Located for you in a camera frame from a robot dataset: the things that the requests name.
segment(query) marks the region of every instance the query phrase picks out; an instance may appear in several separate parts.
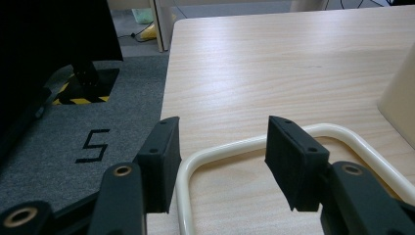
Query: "screw hole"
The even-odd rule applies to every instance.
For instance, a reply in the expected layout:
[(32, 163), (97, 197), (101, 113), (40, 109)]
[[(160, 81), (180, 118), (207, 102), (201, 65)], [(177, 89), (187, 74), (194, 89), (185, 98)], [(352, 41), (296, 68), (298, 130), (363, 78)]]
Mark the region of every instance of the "screw hole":
[(345, 172), (347, 172), (347, 173), (349, 173), (349, 174), (354, 174), (354, 175), (360, 175), (360, 174), (362, 174), (362, 173), (363, 173), (361, 169), (359, 169), (359, 168), (357, 168), (356, 166), (353, 166), (353, 165), (351, 165), (351, 164), (344, 164), (344, 165), (342, 166), (342, 169), (343, 169)]
[(12, 212), (3, 222), (5, 227), (18, 227), (31, 221), (37, 215), (37, 208), (23, 208)]
[(128, 165), (123, 165), (114, 170), (115, 176), (124, 176), (131, 172), (132, 168)]

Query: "floor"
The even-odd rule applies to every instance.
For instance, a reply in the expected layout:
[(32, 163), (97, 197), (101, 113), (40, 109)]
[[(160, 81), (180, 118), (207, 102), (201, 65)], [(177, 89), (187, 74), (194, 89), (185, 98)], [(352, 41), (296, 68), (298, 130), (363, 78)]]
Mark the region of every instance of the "floor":
[[(387, 6), (386, 0), (329, 0), (326, 11), (341, 10), (343, 8), (354, 9), (359, 5), (359, 8)], [(275, 2), (261, 3), (178, 6), (172, 9), (172, 13), (176, 16), (176, 20), (178, 21), (185, 18), (288, 13), (290, 12), (290, 6), (291, 1), (276, 0)], [(140, 36), (136, 37), (138, 40), (129, 36), (131, 33), (137, 34), (148, 26), (148, 24), (137, 23), (132, 10), (112, 11), (112, 15), (122, 55), (124, 57), (155, 56), (169, 53), (168, 51), (162, 53), (159, 52), (157, 40), (141, 42), (142, 39)]]

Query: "gray carpet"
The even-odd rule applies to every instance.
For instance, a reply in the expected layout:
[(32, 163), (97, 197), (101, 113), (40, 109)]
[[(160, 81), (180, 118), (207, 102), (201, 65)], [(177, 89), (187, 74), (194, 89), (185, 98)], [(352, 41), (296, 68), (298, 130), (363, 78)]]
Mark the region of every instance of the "gray carpet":
[[(124, 62), (100, 62), (97, 69), (120, 68), (108, 102), (88, 105), (51, 104), (71, 74), (62, 68), (47, 84), (53, 94), (44, 115), (33, 123), (0, 171), (0, 212), (16, 204), (42, 200), (57, 211), (99, 189), (104, 171), (111, 165), (131, 162), (161, 117), (168, 56), (125, 58)], [(83, 149), (91, 130), (89, 145)]]

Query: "wooden table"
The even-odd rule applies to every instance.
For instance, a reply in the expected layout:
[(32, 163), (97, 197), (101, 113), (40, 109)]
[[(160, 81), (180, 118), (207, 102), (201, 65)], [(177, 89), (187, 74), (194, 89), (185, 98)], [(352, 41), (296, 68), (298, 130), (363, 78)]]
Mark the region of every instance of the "wooden table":
[[(268, 116), (354, 130), (415, 184), (415, 151), (377, 101), (415, 42), (415, 6), (191, 19), (176, 23), (162, 117), (180, 117), (183, 159), (266, 133)], [(364, 162), (318, 138), (330, 162)], [(319, 212), (290, 211), (256, 151), (190, 180), (198, 234), (322, 234)], [(150, 234), (178, 234), (177, 205), (149, 214)]]

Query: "white plastic handle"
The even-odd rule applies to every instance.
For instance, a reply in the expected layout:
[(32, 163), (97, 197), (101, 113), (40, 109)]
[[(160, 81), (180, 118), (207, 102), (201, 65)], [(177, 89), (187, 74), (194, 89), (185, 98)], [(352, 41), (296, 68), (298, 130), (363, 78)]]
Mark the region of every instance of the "white plastic handle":
[[(366, 162), (407, 204), (415, 205), (415, 187), (372, 146), (355, 132), (335, 124), (320, 123), (303, 127), (312, 137), (332, 137), (349, 147)], [(186, 159), (179, 168), (176, 179), (176, 196), (181, 235), (196, 234), (190, 204), (189, 179), (201, 165), (264, 149), (266, 135), (246, 139), (226, 145), (201, 150)]]

